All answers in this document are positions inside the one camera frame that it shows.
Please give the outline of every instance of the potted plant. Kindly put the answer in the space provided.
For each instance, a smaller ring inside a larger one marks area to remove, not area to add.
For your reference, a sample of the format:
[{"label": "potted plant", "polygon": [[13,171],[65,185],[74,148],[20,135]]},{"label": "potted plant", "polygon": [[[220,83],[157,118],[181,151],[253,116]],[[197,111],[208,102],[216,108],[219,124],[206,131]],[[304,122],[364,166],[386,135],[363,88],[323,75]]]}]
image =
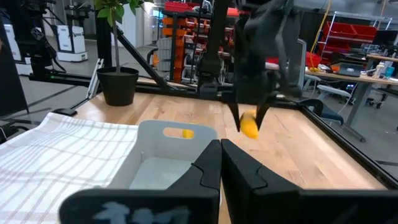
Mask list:
[{"label": "potted plant", "polygon": [[98,80],[104,93],[105,102],[111,106],[130,105],[134,99],[138,80],[138,71],[133,68],[120,66],[118,47],[118,27],[116,21],[122,23],[124,16],[123,6],[128,4],[134,15],[136,9],[142,7],[144,2],[153,0],[95,0],[95,9],[98,17],[107,19],[113,28],[116,67],[100,68],[97,70]]}]

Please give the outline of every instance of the black plant pot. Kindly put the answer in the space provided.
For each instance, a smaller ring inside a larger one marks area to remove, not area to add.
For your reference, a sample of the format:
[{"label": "black plant pot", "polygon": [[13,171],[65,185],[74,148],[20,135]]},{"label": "black plant pot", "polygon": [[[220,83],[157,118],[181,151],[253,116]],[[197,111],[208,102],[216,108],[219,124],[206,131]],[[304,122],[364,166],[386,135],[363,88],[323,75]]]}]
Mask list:
[{"label": "black plant pot", "polygon": [[121,67],[120,72],[120,75],[116,75],[116,67],[97,70],[105,102],[110,106],[127,106],[134,99],[139,72],[124,67]]}]

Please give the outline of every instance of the green leaves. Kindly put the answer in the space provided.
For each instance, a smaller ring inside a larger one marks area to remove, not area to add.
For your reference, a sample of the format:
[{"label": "green leaves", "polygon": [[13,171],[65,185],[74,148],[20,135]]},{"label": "green leaves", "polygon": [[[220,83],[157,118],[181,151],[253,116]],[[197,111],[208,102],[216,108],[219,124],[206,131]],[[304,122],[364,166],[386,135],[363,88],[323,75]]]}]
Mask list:
[{"label": "green leaves", "polygon": [[138,6],[138,0],[131,0],[129,5],[130,5],[131,12],[134,15],[136,15],[136,7]]},{"label": "green leaves", "polygon": [[121,5],[115,7],[116,14],[122,18],[124,16],[124,8]]},{"label": "green leaves", "polygon": [[99,18],[107,18],[109,25],[112,27],[114,21],[123,22],[125,4],[129,4],[131,12],[136,15],[137,8],[144,9],[145,2],[154,2],[154,0],[94,0],[95,9],[99,10]]},{"label": "green leaves", "polygon": [[101,9],[98,13],[98,18],[107,18],[111,14],[110,9]]},{"label": "green leaves", "polygon": [[111,13],[109,13],[109,15],[108,15],[108,24],[109,24],[111,27],[113,27],[113,14],[114,14],[114,11],[111,10]]},{"label": "green leaves", "polygon": [[103,0],[94,0],[94,7],[96,10],[104,8]]}]

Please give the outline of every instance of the yellow cable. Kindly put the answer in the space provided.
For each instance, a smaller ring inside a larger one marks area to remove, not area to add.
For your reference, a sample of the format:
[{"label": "yellow cable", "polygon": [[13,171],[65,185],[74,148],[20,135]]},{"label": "yellow cable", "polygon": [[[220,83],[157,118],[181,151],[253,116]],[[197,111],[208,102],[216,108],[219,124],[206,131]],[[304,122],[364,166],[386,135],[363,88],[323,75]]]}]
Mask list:
[{"label": "yellow cable", "polygon": [[[332,2],[332,0],[329,0],[329,4],[328,4],[328,7],[327,7],[327,9],[326,9],[325,15],[323,16],[322,23],[321,23],[321,25],[319,26],[319,29],[318,29],[318,32],[317,32],[317,37],[319,37],[318,35],[319,35],[319,33],[321,32],[321,30],[322,30],[323,23],[325,22],[326,17],[328,17],[329,10],[330,10],[330,6],[331,6],[331,2]],[[314,41],[313,44],[312,44],[311,54],[312,54],[312,52],[313,52],[315,46],[317,45],[317,42],[318,42],[318,39],[316,38],[315,41]],[[312,68],[313,68],[314,66],[313,66],[312,56],[310,57],[310,59],[311,59],[311,65],[312,65]]]}]

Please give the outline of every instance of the bin handle hole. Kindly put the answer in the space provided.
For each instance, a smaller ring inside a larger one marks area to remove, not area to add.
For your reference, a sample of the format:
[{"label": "bin handle hole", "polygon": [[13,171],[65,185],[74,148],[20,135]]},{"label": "bin handle hole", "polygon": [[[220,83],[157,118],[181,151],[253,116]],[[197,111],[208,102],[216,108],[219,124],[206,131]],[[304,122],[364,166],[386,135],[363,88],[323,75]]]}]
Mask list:
[{"label": "bin handle hole", "polygon": [[165,128],[163,134],[170,138],[193,139],[195,133],[190,129]]}]

